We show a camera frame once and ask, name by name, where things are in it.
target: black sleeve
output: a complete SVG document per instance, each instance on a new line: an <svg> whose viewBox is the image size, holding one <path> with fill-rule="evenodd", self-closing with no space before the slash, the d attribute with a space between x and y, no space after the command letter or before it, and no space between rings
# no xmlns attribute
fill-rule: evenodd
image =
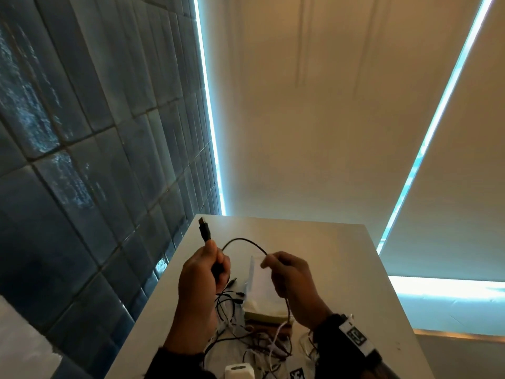
<svg viewBox="0 0 505 379"><path fill-rule="evenodd" d="M314 330L314 342L319 353L316 379L358 379L364 370L373 370L381 363L382 358L376 350L365 358L338 328L346 320L345 316L334 314Z"/></svg>
<svg viewBox="0 0 505 379"><path fill-rule="evenodd" d="M213 373L202 370L203 358L203 354L178 355L160 348L149 365L144 378L176 379L190 377L192 379L216 379Z"/></svg>

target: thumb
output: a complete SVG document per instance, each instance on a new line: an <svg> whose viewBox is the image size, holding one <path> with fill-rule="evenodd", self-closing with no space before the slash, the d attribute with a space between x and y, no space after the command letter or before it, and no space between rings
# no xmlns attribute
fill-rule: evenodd
<svg viewBox="0 0 505 379"><path fill-rule="evenodd" d="M261 263L261 268L271 268L272 272L277 274L283 274L286 271L286 266L284 266L281 261L279 261L275 255L269 254L265 257L263 262Z"/></svg>
<svg viewBox="0 0 505 379"><path fill-rule="evenodd" d="M208 240L205 242L204 249L201 252L201 260L208 264L209 267L217 261L218 257L218 246L213 240Z"/></svg>

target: hand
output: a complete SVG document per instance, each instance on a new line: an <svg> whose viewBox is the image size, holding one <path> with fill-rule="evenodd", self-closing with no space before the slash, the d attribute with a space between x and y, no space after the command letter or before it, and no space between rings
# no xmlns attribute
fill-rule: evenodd
<svg viewBox="0 0 505 379"><path fill-rule="evenodd" d="M211 273L215 262L224 267L217 284ZM229 278L230 258L213 240L207 241L184 263L179 278L179 302L164 345L168 351L184 355L204 351L217 327L214 299Z"/></svg>
<svg viewBox="0 0 505 379"><path fill-rule="evenodd" d="M261 268L272 269L275 291L289 301L294 318L314 330L332 314L317 293L309 265L301 258L279 251L269 254Z"/></svg>

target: tiled wall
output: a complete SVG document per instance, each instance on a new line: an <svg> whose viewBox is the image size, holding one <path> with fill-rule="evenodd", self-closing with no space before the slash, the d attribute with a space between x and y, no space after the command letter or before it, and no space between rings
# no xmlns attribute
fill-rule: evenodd
<svg viewBox="0 0 505 379"><path fill-rule="evenodd" d="M219 214L193 0L0 0L0 295L107 372L196 213Z"/></svg>

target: light strip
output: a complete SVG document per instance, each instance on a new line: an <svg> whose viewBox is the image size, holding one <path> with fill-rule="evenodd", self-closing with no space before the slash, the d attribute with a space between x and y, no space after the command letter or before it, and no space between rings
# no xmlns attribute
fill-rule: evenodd
<svg viewBox="0 0 505 379"><path fill-rule="evenodd" d="M405 182L405 185L403 186L403 189L401 190L400 197L398 198L398 202L396 202L393 213L391 214L391 217L389 218L386 229L384 230L384 233L382 234L379 245L377 246L377 253L378 254L381 253L382 248L384 247L384 244L387 241L389 233L391 232L391 229L393 228L393 226L395 224L396 217L400 213L401 207L403 206L405 198L407 197L408 191L410 190L410 188L412 186L412 182L413 182L414 178L416 178L417 171L419 170L419 167L421 166L423 158L426 154L426 150L428 149L428 146L430 145L430 142L433 139L433 134L435 133L435 130L438 127L438 124L440 123L440 119L442 118L444 110L447 107L447 103L449 102L449 99L451 98L452 92L454 91L454 87L456 86L456 83L458 82L458 78L461 75L461 71L463 69L464 63L468 58L468 54L470 53L470 50L472 49L472 45L474 44L477 34L479 33L480 28L482 27L482 23L484 22L484 18L486 18L486 14L489 11L489 7L491 6L492 2L493 2L493 0L482 0L481 1L479 9L477 10L477 14L475 16L475 19L473 21L472 27L470 28L470 32L468 33L468 37L464 42L463 49L461 49L461 53L459 54L458 60L456 61L456 65L454 66L454 69L452 70L452 73L451 73L451 76L449 77L449 81L447 82L447 85L445 86L445 90L442 94L442 98L440 99L438 107L435 110L435 115L433 115L433 119L431 120L430 126L428 127L428 131L426 133L426 136L424 137L424 140L421 143L421 148L419 149L416 159L414 160L414 163L412 165L412 169L410 170L410 173L408 174L407 181Z"/></svg>
<svg viewBox="0 0 505 379"><path fill-rule="evenodd" d="M505 300L505 282L389 276L397 295L465 300Z"/></svg>
<svg viewBox="0 0 505 379"><path fill-rule="evenodd" d="M198 27L198 40L200 43L201 66L204 69L205 98L207 99L207 107L209 109L209 123L211 126L212 145L214 147L214 161L216 163L216 174L218 177L218 191L219 191L219 201L221 203L221 214L226 215L226 207L224 205L224 195L223 195L223 183L221 181L221 169L219 167L218 146L216 144L216 132L214 130L214 119L212 118L212 106L211 106L211 96L210 96L210 92L209 92L209 81L207 79L207 67L205 65L204 40L201 35L201 23L200 23L200 12L199 12L199 7L198 7L198 0L194 0L194 9L196 12L196 26Z"/></svg>

